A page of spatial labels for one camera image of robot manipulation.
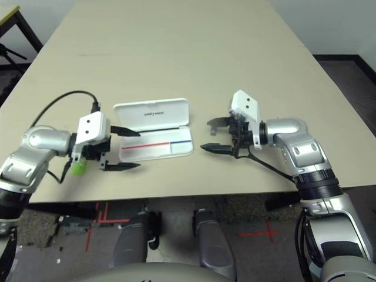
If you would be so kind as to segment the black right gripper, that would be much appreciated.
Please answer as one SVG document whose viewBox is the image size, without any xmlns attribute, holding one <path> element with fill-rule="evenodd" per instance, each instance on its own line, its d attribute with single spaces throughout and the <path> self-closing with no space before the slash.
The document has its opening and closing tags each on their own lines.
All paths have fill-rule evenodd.
<svg viewBox="0 0 376 282">
<path fill-rule="evenodd" d="M 217 117 L 208 121 L 207 125 L 211 127 L 229 127 L 234 147 L 249 147 L 253 145 L 253 132 L 249 130 L 249 122 L 240 115 Z M 219 143 L 206 143 L 200 146 L 201 149 L 209 153 L 235 157 L 234 147 Z"/>
</svg>

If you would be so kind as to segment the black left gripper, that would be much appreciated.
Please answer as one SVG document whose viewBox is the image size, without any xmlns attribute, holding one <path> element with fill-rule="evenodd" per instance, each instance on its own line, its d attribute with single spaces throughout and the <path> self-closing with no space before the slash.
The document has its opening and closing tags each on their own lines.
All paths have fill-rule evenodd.
<svg viewBox="0 0 376 282">
<path fill-rule="evenodd" d="M 110 132 L 122 137 L 139 137 L 140 133 L 131 129 L 119 126 L 111 126 Z M 138 163 L 119 162 L 109 164 L 106 159 L 106 153 L 110 152 L 111 137 L 106 141 L 95 145 L 87 145 L 83 148 L 82 156 L 87 160 L 100 161 L 100 169 L 105 172 L 121 172 L 139 167 Z"/>
</svg>

